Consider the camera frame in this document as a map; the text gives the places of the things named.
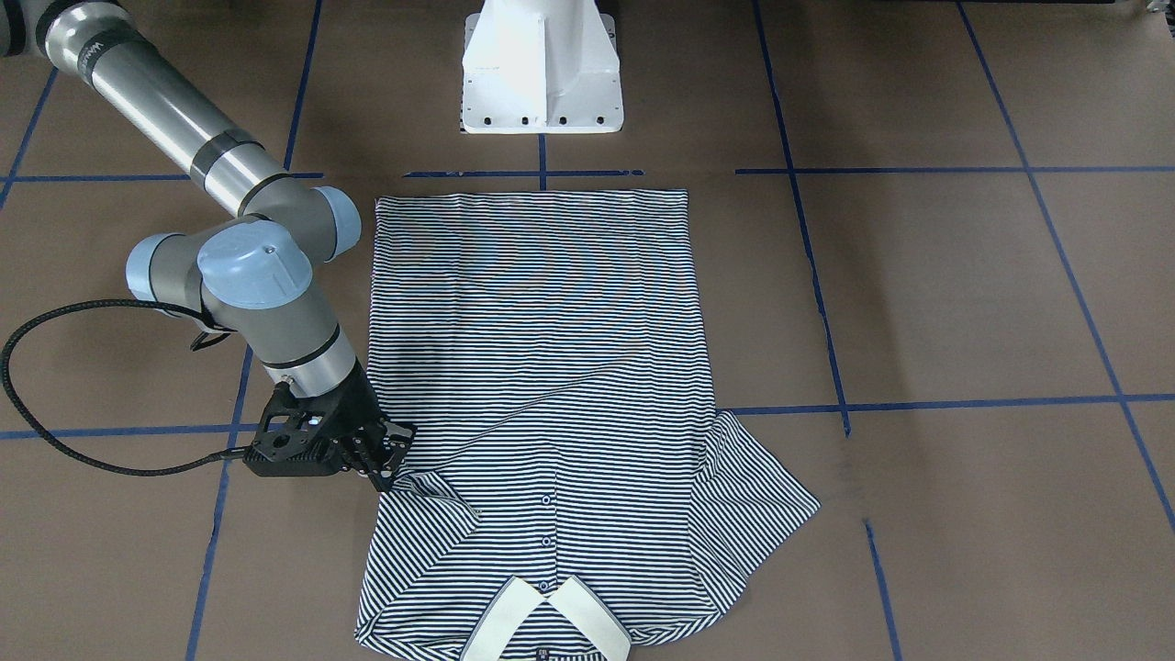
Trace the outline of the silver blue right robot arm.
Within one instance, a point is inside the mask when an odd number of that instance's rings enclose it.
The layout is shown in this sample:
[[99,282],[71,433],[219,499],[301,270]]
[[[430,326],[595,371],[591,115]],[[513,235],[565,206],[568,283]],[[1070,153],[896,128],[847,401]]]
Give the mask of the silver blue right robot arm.
[[[4,391],[36,436],[70,459],[120,475],[176,475],[239,460],[260,477],[368,478],[389,493],[415,427],[380,406],[315,269],[356,247],[362,218],[345,193],[298,183],[257,139],[199,92],[118,1],[5,1],[4,56],[34,54],[83,81],[210,196],[230,220],[200,232],[141,240],[126,262],[130,298],[59,306],[4,344]],[[120,467],[67,446],[35,418],[11,376],[34,328],[102,308],[192,319],[193,351],[239,335],[274,382],[255,436],[164,468]]]

